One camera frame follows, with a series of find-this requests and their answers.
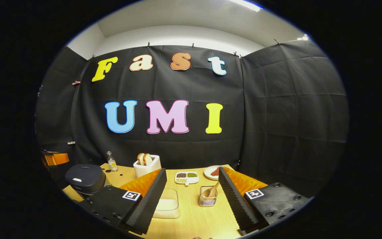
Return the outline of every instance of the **wooden table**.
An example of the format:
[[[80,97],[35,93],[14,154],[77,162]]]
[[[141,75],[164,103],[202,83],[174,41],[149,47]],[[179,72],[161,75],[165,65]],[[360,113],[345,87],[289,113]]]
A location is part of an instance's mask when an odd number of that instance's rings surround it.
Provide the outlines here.
[[[107,163],[101,165],[101,168],[110,169]],[[147,239],[193,239],[200,237],[202,239],[235,239],[241,235],[238,233],[238,224],[235,221],[234,214],[229,207],[225,193],[219,185],[217,188],[218,197],[213,207],[200,207],[198,204],[200,186],[215,185],[216,180],[208,179],[203,171],[205,168],[192,169],[174,169],[166,170],[167,183],[166,189],[175,189],[178,193],[179,211],[178,218],[155,218],[151,220],[147,234],[137,236]],[[198,183],[190,184],[186,187],[184,184],[174,182],[174,177],[180,171],[195,171],[200,180]],[[136,179],[134,168],[118,166],[117,172],[105,173],[110,183],[119,187],[131,180]],[[83,201],[83,198],[74,191],[71,186],[63,189],[63,192],[71,199]]]

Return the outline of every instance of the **spoon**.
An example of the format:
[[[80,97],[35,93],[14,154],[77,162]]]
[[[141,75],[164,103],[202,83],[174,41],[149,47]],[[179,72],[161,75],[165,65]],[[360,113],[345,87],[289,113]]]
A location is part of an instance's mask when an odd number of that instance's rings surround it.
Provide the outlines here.
[[[219,181],[216,183],[215,186],[211,187],[210,189],[206,189],[201,196],[202,197],[214,197],[216,195],[216,188],[219,186]]]

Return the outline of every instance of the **wire basket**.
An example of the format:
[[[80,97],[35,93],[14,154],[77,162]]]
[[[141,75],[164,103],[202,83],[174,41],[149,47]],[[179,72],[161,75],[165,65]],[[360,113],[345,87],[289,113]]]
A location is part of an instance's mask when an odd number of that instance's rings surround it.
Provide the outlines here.
[[[200,187],[200,199],[199,204],[201,207],[213,207],[216,203],[217,198],[217,190],[216,195],[214,197],[202,197],[201,194],[206,191],[207,189],[213,187],[214,185],[204,185]]]

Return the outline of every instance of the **glass bottle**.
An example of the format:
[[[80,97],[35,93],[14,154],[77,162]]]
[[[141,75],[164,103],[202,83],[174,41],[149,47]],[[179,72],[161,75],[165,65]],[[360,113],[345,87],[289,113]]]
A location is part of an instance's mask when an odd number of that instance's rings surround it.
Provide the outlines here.
[[[107,151],[107,160],[110,166],[110,170],[113,172],[117,171],[117,165],[116,161],[114,160],[113,156],[111,156],[111,151]]]

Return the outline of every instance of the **letter u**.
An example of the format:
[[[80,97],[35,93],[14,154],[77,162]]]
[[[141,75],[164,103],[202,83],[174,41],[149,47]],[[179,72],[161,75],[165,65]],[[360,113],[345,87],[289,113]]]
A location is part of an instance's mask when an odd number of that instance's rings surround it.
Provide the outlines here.
[[[123,106],[126,107],[126,123],[119,124],[117,122],[117,108],[120,106],[119,102],[108,102],[105,104],[107,110],[107,126],[115,133],[126,133],[132,130],[135,124],[134,107],[137,105],[135,100],[126,100]]]

